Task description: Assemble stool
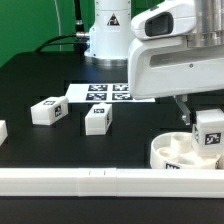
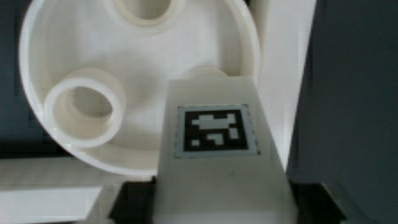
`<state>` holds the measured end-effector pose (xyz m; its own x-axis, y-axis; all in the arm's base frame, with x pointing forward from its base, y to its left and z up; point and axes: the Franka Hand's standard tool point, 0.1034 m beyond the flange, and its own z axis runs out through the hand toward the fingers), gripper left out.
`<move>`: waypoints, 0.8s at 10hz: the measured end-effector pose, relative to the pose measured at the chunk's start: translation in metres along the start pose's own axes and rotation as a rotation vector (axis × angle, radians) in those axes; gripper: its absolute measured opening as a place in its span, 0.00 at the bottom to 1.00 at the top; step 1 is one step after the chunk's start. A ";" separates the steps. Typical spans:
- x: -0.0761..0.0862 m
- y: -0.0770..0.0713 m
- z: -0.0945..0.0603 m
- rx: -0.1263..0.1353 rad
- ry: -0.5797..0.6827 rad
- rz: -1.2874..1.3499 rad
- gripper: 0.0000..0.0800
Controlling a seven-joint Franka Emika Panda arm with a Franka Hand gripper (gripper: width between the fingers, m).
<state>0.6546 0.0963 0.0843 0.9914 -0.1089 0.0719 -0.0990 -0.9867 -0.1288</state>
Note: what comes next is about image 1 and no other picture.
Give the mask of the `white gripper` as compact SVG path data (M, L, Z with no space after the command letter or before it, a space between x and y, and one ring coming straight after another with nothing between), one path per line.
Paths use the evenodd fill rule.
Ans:
M182 120L197 92L224 89L224 0L164 0L131 21L129 91L135 99L175 96Z

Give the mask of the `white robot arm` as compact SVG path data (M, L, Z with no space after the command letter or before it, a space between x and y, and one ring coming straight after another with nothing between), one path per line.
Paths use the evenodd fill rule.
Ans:
M135 17L129 0L95 0L85 57L127 64L133 98L172 96L189 125L187 96L224 89L224 0L164 0Z

